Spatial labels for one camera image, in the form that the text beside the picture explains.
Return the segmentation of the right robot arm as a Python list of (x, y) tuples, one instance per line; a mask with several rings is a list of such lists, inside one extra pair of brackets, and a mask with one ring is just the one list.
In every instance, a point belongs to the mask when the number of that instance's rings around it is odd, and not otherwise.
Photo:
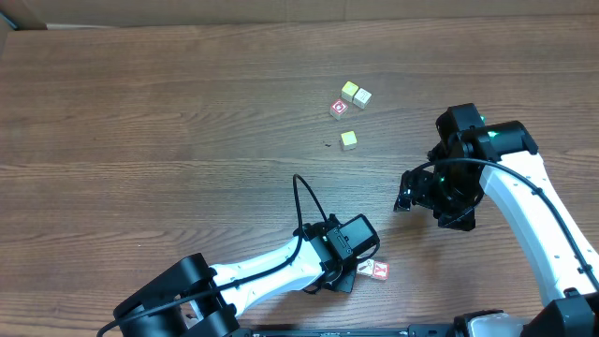
[(597, 335), (598, 252), (559, 198), (525, 126), (486, 125), (472, 103), (448, 108), (435, 126), (440, 141), (426, 163), (403, 173), (395, 211), (421, 206), (439, 227), (471, 231), (477, 205), (489, 197), (529, 261), (543, 308), (531, 319), (502, 310), (458, 315), (409, 335)]

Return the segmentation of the red letter Y block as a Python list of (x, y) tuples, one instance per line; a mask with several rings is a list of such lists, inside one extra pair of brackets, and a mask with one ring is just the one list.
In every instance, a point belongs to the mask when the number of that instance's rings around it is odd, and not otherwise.
[(385, 262), (374, 261), (372, 278), (377, 280), (387, 280), (389, 276), (389, 265)]

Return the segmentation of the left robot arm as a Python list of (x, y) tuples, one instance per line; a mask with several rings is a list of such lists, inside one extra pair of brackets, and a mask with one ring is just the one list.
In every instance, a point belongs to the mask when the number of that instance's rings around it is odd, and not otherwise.
[(187, 256), (113, 311), (125, 336), (230, 336), (250, 307), (290, 291), (351, 292), (364, 253), (380, 239), (365, 215), (304, 224), (284, 246), (242, 262)]

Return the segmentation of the hammer picture wooden block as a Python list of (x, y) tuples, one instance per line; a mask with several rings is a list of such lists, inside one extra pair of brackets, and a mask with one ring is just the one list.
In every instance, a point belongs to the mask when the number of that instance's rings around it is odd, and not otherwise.
[(358, 263), (357, 274), (372, 277), (373, 276), (373, 267), (374, 267), (374, 260), (369, 258), (363, 262)]

